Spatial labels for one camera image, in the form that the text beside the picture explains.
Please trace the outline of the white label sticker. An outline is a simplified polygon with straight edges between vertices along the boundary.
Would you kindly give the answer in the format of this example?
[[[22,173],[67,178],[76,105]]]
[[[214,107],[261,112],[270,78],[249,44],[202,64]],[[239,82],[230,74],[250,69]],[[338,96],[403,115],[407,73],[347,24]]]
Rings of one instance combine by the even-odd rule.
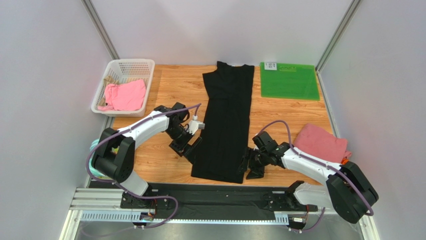
[[[277,63],[276,62],[264,62],[264,69],[266,71],[276,71],[277,70]]]

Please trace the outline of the black floral t shirt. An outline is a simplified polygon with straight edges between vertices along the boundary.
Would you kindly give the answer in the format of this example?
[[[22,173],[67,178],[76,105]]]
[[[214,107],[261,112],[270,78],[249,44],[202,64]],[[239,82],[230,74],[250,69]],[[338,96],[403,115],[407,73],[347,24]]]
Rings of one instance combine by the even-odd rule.
[[[231,66],[218,61],[216,70],[204,73],[208,103],[196,147],[191,176],[241,184],[248,147],[255,67]]]

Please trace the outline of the folded pink t shirt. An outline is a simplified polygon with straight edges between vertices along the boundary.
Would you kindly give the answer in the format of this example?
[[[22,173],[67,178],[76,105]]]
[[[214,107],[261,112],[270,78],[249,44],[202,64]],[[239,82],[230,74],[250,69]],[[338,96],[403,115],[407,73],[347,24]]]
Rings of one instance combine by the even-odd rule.
[[[343,163],[352,156],[348,141],[335,137],[325,129],[307,123],[297,135],[294,144],[299,150],[333,163]]]

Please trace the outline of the white plastic basket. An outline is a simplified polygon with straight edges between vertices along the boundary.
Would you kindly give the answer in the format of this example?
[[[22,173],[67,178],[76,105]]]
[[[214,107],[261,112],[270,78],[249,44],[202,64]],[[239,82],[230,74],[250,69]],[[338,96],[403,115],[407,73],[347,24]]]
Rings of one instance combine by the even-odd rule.
[[[155,62],[151,59],[118,59],[108,63],[97,88],[91,104],[94,113],[109,117],[143,117],[152,85]],[[104,90],[108,84],[126,84],[132,81],[143,80],[146,86],[146,94],[141,109],[135,111],[100,111],[98,106],[104,105]]]

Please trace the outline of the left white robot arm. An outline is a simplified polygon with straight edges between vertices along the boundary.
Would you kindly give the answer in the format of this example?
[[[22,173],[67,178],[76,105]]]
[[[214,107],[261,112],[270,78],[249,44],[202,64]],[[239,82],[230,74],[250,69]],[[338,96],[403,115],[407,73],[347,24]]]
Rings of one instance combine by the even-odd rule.
[[[170,148],[192,163],[191,155],[202,138],[198,137],[193,144],[190,140],[197,131],[205,128],[205,124],[196,114],[190,115],[190,110],[191,107],[179,102],[173,107],[160,105],[127,127],[104,129],[86,161],[88,172],[96,170],[106,177],[104,182],[143,197],[149,184],[134,170],[136,150],[151,137],[166,133],[171,138]]]

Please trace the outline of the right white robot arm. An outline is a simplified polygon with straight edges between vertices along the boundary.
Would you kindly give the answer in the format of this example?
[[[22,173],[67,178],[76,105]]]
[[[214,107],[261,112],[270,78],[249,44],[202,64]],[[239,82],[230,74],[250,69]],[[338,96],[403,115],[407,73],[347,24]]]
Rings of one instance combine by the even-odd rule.
[[[255,147],[246,148],[239,167],[248,171],[246,179],[263,178],[268,165],[296,171],[319,184],[294,182],[287,189],[292,203],[332,209],[352,224],[374,214],[372,207],[379,195],[357,164],[326,161],[291,143],[278,144],[266,131],[252,140]]]

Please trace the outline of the light pink shirt in basket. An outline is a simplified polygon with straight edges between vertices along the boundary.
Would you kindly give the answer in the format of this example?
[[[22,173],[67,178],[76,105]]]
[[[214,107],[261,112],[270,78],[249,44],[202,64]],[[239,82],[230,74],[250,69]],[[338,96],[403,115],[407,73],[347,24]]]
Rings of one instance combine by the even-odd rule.
[[[142,79],[125,84],[108,84],[104,89],[104,105],[99,111],[137,111],[142,108],[146,96],[146,85]]]

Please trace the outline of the green cutting mat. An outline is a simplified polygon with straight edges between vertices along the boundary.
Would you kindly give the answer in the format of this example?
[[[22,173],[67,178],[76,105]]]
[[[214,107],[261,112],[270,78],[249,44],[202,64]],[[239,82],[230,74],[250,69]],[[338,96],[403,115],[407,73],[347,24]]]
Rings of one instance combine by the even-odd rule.
[[[313,65],[277,63],[277,70],[260,65],[260,94],[264,98],[319,101],[320,93]]]

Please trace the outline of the folded orange t shirt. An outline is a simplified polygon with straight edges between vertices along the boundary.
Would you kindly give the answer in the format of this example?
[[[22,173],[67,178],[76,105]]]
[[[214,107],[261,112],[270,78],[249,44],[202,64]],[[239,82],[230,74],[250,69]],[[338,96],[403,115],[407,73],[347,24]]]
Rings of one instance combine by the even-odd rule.
[[[341,164],[342,165],[345,165],[346,163],[348,163],[350,160],[348,159],[348,158],[344,158],[344,159],[342,159],[342,161],[341,161]]]

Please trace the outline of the green snack bowl package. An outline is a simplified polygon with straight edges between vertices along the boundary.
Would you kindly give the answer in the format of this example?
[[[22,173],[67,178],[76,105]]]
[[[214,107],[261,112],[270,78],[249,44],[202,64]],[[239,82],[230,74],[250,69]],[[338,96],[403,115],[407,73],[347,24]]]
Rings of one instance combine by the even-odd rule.
[[[122,170],[123,160],[119,156],[120,146],[106,142],[99,145],[100,140],[92,142],[86,160],[86,170],[89,176],[99,182],[122,183],[128,176],[126,168]]]

